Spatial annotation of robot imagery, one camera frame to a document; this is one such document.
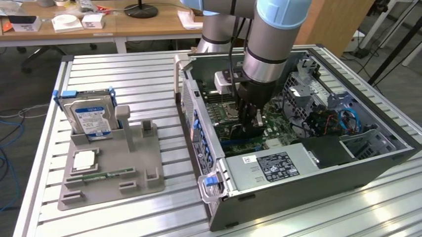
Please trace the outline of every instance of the floor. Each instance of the floor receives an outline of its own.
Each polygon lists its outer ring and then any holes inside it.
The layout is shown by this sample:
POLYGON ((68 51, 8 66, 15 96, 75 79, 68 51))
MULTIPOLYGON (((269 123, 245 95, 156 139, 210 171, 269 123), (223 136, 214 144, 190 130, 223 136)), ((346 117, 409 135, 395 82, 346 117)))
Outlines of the floor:
MULTIPOLYGON (((361 25, 361 30, 367 32, 375 21, 375 17, 367 17, 361 25)), ((393 22, 386 20, 375 35, 386 29, 393 22)), ((374 57, 366 66, 367 72, 373 74, 382 64, 385 58, 391 52, 391 48, 398 44, 403 35, 409 30, 401 28, 387 47, 378 51, 379 56, 374 57)), ((398 58, 394 60, 390 67, 393 67, 399 60, 407 55, 411 49, 419 44, 422 36, 417 35, 413 41, 409 43, 406 49, 401 52, 398 58)), ((194 40, 180 40, 179 49, 188 49, 195 45, 194 40)), ((168 41, 146 41, 128 43, 128 52, 140 51, 159 51, 167 50, 168 41)), ((112 43, 99 43, 98 50, 91 50, 87 44, 66 45, 60 47, 68 54, 87 55, 87 54, 108 54, 116 53, 115 45, 112 43)), ((51 100, 51 92, 54 89, 56 73, 59 69, 60 56, 55 52, 48 52, 34 62, 32 74, 23 74, 20 71, 19 63, 26 57, 36 50, 36 47, 28 47, 28 52, 20 54, 16 48, 8 48, 6 53, 0 55, 0 111, 8 109, 22 109, 34 105, 48 103, 51 100)), ((347 59, 354 57, 346 53, 343 55, 347 59)), ((367 61, 365 59, 357 59, 362 64, 367 61)), ((358 71, 361 69, 359 64, 355 61, 345 61, 347 66, 358 71)), ((409 67, 398 66, 385 81, 379 84, 379 89, 386 98, 395 104, 395 106, 409 115, 409 117, 422 125, 422 110, 419 96, 422 90, 422 55, 419 54, 409 67)), ((369 76, 365 72, 361 73, 365 79, 369 76)), ((28 116, 46 113, 47 109, 39 108, 32 110, 28 116)), ((16 111, 1 112, 0 115, 10 115, 16 111)), ((22 118, 4 119, 8 122, 20 122, 22 118)), ((16 176, 20 184, 20 190, 24 193, 26 184, 28 182, 32 160, 36 153, 39 138, 42 135, 44 124, 44 118, 30 118, 24 121, 26 131, 20 139, 8 146, 4 151, 14 164, 16 176)), ((0 124, 0 137, 10 133, 14 126, 0 124)), ((15 198, 15 183, 11 174, 0 182, 0 208, 15 198)), ((12 235, 19 210, 10 210, 0 213, 0 236, 8 237, 12 235)))

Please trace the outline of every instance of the black lamp base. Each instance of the black lamp base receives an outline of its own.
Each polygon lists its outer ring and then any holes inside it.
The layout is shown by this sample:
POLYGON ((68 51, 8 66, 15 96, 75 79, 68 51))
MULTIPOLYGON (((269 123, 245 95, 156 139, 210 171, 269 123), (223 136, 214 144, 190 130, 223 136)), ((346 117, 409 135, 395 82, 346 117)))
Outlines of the black lamp base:
POLYGON ((126 15, 135 17, 135 18, 151 18, 155 17, 159 13, 159 10, 155 6, 151 6, 148 4, 143 4, 142 7, 138 7, 138 4, 128 5, 124 9, 126 15))

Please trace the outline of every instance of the hard drive label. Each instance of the hard drive label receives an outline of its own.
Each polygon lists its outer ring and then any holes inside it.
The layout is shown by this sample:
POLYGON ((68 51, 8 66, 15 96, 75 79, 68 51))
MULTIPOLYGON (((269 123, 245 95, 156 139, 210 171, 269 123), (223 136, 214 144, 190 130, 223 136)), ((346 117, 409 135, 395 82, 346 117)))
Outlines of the hard drive label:
POLYGON ((266 179, 270 182, 299 175, 299 171, 286 152, 257 158, 266 179))
POLYGON ((91 137, 100 137, 111 133, 108 120, 103 117, 103 107, 82 108, 75 110, 84 132, 91 137))

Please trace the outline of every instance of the green circuit board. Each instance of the green circuit board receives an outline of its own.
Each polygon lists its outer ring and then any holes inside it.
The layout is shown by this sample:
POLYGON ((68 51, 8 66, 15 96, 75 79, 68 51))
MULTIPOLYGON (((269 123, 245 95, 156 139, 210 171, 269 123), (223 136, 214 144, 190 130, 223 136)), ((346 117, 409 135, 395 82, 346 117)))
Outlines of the green circuit board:
POLYGON ((298 139, 290 126, 290 121, 281 113, 275 101, 270 101, 265 106, 263 119, 266 120, 267 128, 263 135, 243 141, 230 140, 231 127, 238 123, 234 102, 207 104, 207 110, 226 157, 266 150, 275 146, 286 146, 298 139))

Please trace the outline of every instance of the robotic arm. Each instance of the robotic arm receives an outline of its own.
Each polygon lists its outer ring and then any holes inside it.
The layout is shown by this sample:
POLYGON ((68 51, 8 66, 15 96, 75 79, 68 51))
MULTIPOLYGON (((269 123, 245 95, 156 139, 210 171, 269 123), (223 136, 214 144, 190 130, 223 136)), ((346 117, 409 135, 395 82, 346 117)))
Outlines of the robotic arm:
POLYGON ((263 108, 273 97, 275 82, 307 17, 311 0, 180 0, 190 8, 204 11, 203 38, 199 52, 229 51, 235 17, 254 20, 245 52, 237 108, 241 126, 231 138, 259 136, 265 130, 263 108))

